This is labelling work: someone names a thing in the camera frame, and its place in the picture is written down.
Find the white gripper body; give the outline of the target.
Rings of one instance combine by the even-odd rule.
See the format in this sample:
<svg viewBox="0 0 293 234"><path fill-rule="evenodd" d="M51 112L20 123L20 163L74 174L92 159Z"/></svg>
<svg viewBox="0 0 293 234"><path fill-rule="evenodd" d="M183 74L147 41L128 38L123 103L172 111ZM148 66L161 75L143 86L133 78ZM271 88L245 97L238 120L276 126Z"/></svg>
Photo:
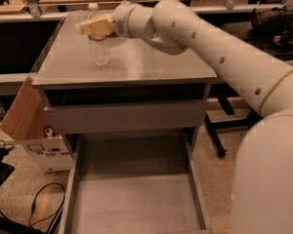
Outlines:
<svg viewBox="0 0 293 234"><path fill-rule="evenodd" d="M114 32L120 36L125 38L132 38L133 35L130 32L129 27L129 18L130 14L137 7L136 4L133 4L129 1L123 1L120 5L118 5L112 12L112 25Z"/></svg>

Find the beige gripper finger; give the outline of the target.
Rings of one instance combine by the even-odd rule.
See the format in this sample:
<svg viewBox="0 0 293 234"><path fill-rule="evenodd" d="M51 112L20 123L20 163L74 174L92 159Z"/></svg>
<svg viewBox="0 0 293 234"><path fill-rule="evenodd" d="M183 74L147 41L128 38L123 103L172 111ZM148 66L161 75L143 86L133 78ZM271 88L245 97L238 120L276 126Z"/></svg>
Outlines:
<svg viewBox="0 0 293 234"><path fill-rule="evenodd" d="M110 35L113 32L111 15L101 15L85 19L76 24L76 29L83 35Z"/></svg>

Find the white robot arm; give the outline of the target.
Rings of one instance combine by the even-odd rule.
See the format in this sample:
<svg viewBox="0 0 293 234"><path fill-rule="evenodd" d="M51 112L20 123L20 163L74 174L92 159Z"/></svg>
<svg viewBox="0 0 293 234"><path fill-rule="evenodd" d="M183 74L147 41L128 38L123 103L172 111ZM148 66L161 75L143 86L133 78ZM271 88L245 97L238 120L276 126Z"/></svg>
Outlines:
<svg viewBox="0 0 293 234"><path fill-rule="evenodd" d="M234 165L231 234L293 234L293 66L200 18L177 0L128 1L76 25L86 35L140 38L167 54L190 48L258 114Z"/></svg>

